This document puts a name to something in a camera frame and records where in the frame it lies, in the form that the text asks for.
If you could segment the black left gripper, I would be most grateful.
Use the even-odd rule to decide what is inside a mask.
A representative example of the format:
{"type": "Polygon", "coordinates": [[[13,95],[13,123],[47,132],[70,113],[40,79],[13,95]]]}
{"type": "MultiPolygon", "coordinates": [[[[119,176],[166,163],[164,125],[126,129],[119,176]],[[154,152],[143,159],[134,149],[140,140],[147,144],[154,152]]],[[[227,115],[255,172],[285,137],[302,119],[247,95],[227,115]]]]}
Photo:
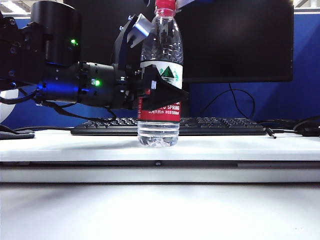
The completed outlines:
{"type": "Polygon", "coordinates": [[[144,67],[143,71],[117,69],[114,109],[135,110],[139,97],[142,98],[143,111],[154,111],[187,100],[189,93],[165,81],[154,64],[144,67]]]}

